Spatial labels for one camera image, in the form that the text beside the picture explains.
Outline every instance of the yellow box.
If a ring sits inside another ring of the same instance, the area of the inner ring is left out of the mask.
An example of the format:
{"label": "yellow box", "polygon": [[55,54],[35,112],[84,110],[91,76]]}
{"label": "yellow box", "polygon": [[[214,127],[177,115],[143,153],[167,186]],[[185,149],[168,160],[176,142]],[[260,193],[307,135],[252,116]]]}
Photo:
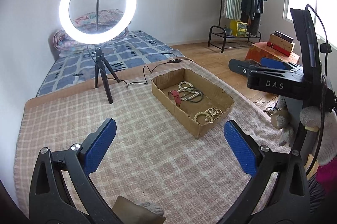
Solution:
{"label": "yellow box", "polygon": [[248,23],[230,20],[230,29],[233,29],[232,35],[237,37],[245,37],[247,33]]}

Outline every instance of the clothes rack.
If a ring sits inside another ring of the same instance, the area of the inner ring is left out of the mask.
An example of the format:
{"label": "clothes rack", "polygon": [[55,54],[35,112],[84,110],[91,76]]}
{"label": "clothes rack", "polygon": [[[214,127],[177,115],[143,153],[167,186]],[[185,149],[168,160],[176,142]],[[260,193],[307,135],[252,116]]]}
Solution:
{"label": "clothes rack", "polygon": [[[218,25],[213,25],[213,26],[210,28],[209,37],[208,37],[208,47],[210,47],[210,46],[212,45],[212,46],[214,46],[214,47],[216,47],[216,48],[221,49],[221,53],[223,53],[224,50],[225,50],[225,45],[226,45],[226,44],[229,44],[229,43],[243,43],[243,42],[246,42],[246,41],[240,41],[240,40],[239,40],[239,41],[231,41],[231,42],[227,42],[227,38],[235,38],[235,39],[242,39],[242,38],[244,38],[244,39],[247,39],[247,45],[240,45],[240,46],[226,47],[226,49],[240,48],[240,47],[248,47],[248,46],[250,46],[249,43],[253,43],[252,41],[250,41],[250,39],[252,39],[252,38],[258,38],[258,39],[259,39],[258,42],[261,41],[262,35],[261,35],[261,32],[260,32],[260,31],[258,32],[258,33],[259,33],[259,36],[253,35],[253,34],[251,34],[250,32],[249,32],[246,36],[229,36],[229,35],[227,35],[225,29],[222,28],[222,27],[220,26],[220,24],[221,24],[221,14],[222,14],[222,9],[223,9],[223,0],[221,0],[221,5],[220,5],[219,23],[218,23]],[[213,29],[214,29],[214,28],[220,29],[220,30],[222,30],[222,32],[213,32]],[[217,44],[211,43],[212,35],[216,35],[216,36],[218,36],[218,37],[223,38],[222,47],[218,47]]]}

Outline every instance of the cable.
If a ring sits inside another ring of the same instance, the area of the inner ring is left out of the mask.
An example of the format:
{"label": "cable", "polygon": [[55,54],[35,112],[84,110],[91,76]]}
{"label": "cable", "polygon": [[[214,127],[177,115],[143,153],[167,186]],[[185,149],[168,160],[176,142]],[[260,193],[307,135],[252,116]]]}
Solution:
{"label": "cable", "polygon": [[[321,25],[323,27],[323,30],[324,30],[324,34],[325,34],[325,43],[328,44],[328,37],[326,35],[326,31],[325,31],[325,27],[324,27],[324,24],[320,18],[320,16],[318,16],[317,12],[312,8],[312,6],[310,4],[307,4],[305,6],[305,10],[308,10],[308,8],[310,7],[310,9],[314,12],[314,14],[316,15],[316,17],[320,20],[321,22]],[[324,67],[324,74],[327,75],[328,73],[328,53],[325,53],[325,67]]]}
{"label": "cable", "polygon": [[[94,60],[94,57],[93,57],[93,56],[91,55],[91,53],[90,53],[90,50],[89,50],[88,45],[87,45],[87,50],[88,50],[88,52],[89,52],[90,57],[91,57],[92,60],[94,61],[95,65],[97,65],[96,61]],[[154,71],[158,66],[160,66],[160,65],[168,64],[168,63],[181,63],[182,61],[191,61],[191,62],[194,62],[194,61],[188,60],[188,59],[185,59],[185,60],[181,60],[181,59],[173,59],[173,60],[169,60],[168,62],[165,62],[165,63],[156,65],[152,70],[150,70],[150,68],[149,68],[147,65],[144,65],[144,66],[143,66],[143,75],[144,75],[144,79],[145,79],[145,82],[144,82],[144,83],[137,82],[137,81],[134,81],[134,82],[132,82],[132,83],[127,83],[126,81],[124,81],[124,80],[122,80],[122,79],[118,79],[118,80],[117,80],[117,79],[115,79],[115,78],[108,78],[108,77],[107,77],[107,79],[112,79],[112,80],[115,80],[115,81],[119,81],[119,80],[120,80],[120,81],[122,81],[122,82],[124,82],[124,83],[126,84],[126,88],[128,88],[131,84],[134,84],[134,83],[138,83],[138,84],[149,84],[148,81],[147,81],[147,79],[146,79],[146,76],[145,76],[145,68],[146,68],[146,67],[149,69],[149,72],[152,74],[153,71]]]}
{"label": "cable", "polygon": [[275,111],[277,111],[276,105],[277,105],[277,101],[275,102],[273,106],[269,106],[265,110],[263,110],[263,112],[267,113],[268,115],[273,114]]}
{"label": "cable", "polygon": [[323,130],[324,130],[324,121],[325,121],[325,94],[326,94],[326,91],[328,89],[328,86],[326,85],[326,79],[325,79],[324,76],[322,78],[322,84],[323,85],[322,85],[322,100],[321,100],[321,128],[320,128],[320,131],[318,132],[319,136],[318,136],[317,148],[315,150],[314,158],[312,159],[311,164],[306,171],[306,175],[308,175],[310,173],[311,169],[315,165],[315,162],[316,162],[317,157],[318,157],[318,153],[320,151],[322,139],[323,139]]}
{"label": "cable", "polygon": [[265,102],[265,101],[255,101],[253,103],[258,103],[258,102],[260,102],[260,103],[270,103],[272,100],[274,100],[276,98],[277,98],[277,96],[274,96],[274,98],[272,98],[270,101],[267,101],[267,102]]}

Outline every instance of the blue gripper pad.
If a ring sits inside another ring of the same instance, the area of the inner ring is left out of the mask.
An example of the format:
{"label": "blue gripper pad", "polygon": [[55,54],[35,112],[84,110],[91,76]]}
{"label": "blue gripper pad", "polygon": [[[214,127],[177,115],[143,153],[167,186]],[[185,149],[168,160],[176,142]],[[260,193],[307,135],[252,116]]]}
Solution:
{"label": "blue gripper pad", "polygon": [[260,63],[262,66],[269,67],[269,68],[283,69],[283,70],[287,69],[282,61],[273,60],[273,59],[269,59],[265,57],[261,58]]}
{"label": "blue gripper pad", "polygon": [[96,172],[110,144],[116,136],[117,125],[113,119],[105,122],[82,143],[81,159],[86,175]]}
{"label": "blue gripper pad", "polygon": [[246,174],[254,176],[262,155],[254,139],[246,135],[234,120],[225,123],[223,134]]}

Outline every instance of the metal screw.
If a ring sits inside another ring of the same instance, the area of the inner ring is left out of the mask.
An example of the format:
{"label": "metal screw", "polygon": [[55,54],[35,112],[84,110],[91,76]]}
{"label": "metal screw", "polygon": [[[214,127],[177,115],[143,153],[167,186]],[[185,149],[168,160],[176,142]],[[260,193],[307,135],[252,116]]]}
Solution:
{"label": "metal screw", "polygon": [[292,153],[293,153],[294,156],[298,156],[300,154],[299,151],[297,151],[297,150],[293,150]]}
{"label": "metal screw", "polygon": [[263,152],[269,152],[269,147],[267,146],[267,145],[261,145],[260,146],[260,149],[261,149],[261,151],[263,151]]}
{"label": "metal screw", "polygon": [[78,143],[76,143],[76,144],[73,144],[72,146],[71,146],[71,149],[73,150],[73,151],[77,151],[78,149],[80,149],[80,145],[78,144]]}
{"label": "metal screw", "polygon": [[44,153],[47,153],[48,152],[48,148],[47,147],[43,147],[41,150],[40,150],[40,153],[41,154],[44,154]]}

